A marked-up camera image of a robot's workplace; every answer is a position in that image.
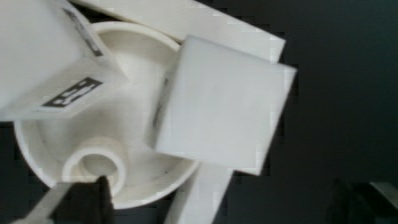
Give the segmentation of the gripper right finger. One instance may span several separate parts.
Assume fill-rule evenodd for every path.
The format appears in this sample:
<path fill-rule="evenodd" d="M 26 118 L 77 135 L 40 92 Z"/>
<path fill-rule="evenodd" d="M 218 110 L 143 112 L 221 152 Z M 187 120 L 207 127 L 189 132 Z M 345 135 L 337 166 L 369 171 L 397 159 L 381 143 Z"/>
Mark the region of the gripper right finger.
<path fill-rule="evenodd" d="M 398 187 L 337 180 L 326 224 L 398 224 Z"/>

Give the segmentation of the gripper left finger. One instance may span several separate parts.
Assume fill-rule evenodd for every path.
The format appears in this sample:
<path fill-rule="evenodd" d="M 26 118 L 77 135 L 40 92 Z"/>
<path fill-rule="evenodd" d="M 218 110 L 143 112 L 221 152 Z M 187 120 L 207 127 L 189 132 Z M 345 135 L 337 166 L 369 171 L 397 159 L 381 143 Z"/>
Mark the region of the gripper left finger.
<path fill-rule="evenodd" d="M 27 216 L 11 224 L 116 224 L 107 177 L 93 182 L 59 182 Z"/>

